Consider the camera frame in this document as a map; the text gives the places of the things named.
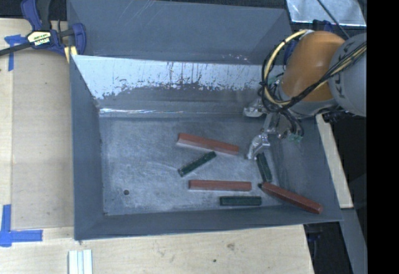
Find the bin floor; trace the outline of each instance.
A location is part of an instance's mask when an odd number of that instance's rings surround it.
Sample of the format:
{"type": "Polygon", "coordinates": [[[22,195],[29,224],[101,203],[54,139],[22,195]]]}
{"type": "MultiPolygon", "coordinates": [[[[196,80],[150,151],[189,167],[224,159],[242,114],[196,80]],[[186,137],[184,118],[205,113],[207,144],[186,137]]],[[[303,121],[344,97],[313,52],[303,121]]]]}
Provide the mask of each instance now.
{"type": "MultiPolygon", "coordinates": [[[[101,118],[103,209],[108,215],[176,210],[230,209],[219,196],[261,196],[262,206],[281,204],[257,185],[261,175],[255,160],[245,159],[264,118],[101,118]],[[177,145],[178,133],[236,144],[239,154],[217,153],[211,161],[181,177],[178,169],[198,159],[206,149],[177,145]],[[190,179],[250,181],[249,192],[189,190],[190,179]]],[[[274,175],[272,154],[266,151],[274,175]]]]}

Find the red block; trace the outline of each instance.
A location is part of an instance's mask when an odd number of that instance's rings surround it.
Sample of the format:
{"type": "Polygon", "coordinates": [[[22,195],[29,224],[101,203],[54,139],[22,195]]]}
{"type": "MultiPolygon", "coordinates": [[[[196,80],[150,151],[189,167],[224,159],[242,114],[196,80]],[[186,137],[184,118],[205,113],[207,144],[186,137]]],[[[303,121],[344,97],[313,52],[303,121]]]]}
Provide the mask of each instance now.
{"type": "Polygon", "coordinates": [[[234,144],[229,144],[208,138],[202,138],[199,136],[193,136],[187,133],[179,133],[177,143],[187,144],[190,146],[209,149],[222,153],[238,154],[238,146],[235,146],[234,144]]]}
{"type": "Polygon", "coordinates": [[[261,184],[261,189],[272,196],[278,197],[291,204],[295,204],[308,212],[320,214],[323,211],[323,206],[306,197],[302,197],[296,193],[277,187],[274,184],[264,182],[261,184]]]}
{"type": "Polygon", "coordinates": [[[250,191],[252,184],[246,181],[189,180],[191,190],[250,191]]]}

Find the gray bin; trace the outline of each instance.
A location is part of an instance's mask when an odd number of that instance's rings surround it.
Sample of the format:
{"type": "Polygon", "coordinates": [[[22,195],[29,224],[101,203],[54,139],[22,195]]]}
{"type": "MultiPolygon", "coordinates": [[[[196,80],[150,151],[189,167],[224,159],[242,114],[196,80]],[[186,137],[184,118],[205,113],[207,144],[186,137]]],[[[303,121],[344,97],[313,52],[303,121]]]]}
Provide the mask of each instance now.
{"type": "Polygon", "coordinates": [[[244,158],[264,118],[246,118],[261,64],[291,34],[282,9],[145,0],[67,0],[87,30],[70,61],[75,239],[247,229],[341,220],[314,119],[299,143],[271,138],[273,183],[324,206],[320,215],[263,193],[244,158]],[[178,133],[239,146],[181,177],[205,153],[178,133]],[[250,192],[192,191],[190,179],[251,181],[250,192]],[[219,196],[261,196],[221,207],[219,196]]]}

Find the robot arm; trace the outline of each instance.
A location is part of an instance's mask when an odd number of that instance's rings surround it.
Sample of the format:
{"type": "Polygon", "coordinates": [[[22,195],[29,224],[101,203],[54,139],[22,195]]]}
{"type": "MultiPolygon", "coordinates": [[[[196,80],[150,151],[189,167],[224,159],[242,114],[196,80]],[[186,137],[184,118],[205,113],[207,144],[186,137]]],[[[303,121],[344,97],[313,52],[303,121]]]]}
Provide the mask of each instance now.
{"type": "Polygon", "coordinates": [[[266,121],[247,158],[266,149],[260,141],[269,134],[300,141],[305,133],[300,121],[319,113],[351,113],[366,117],[367,35],[348,40],[326,31],[299,31],[271,53],[262,67],[261,97],[244,109],[246,116],[266,121]],[[274,59],[284,45],[299,38],[282,78],[269,83],[274,59]]]}

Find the wooden table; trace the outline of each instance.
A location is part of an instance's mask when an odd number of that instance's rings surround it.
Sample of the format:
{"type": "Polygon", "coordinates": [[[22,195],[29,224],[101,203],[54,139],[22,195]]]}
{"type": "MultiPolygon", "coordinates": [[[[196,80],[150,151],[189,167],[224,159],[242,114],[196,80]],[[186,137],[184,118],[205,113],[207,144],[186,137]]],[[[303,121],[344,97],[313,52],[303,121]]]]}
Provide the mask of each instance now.
{"type": "MultiPolygon", "coordinates": [[[[0,19],[0,49],[30,30],[0,19]]],[[[95,274],[314,273],[302,225],[75,241],[67,62],[32,49],[14,58],[9,72],[0,57],[0,205],[11,204],[12,229],[44,231],[42,242],[0,247],[0,273],[67,273],[68,251],[86,249],[95,274]]],[[[353,207],[330,125],[317,122],[340,206],[353,207]]]]}

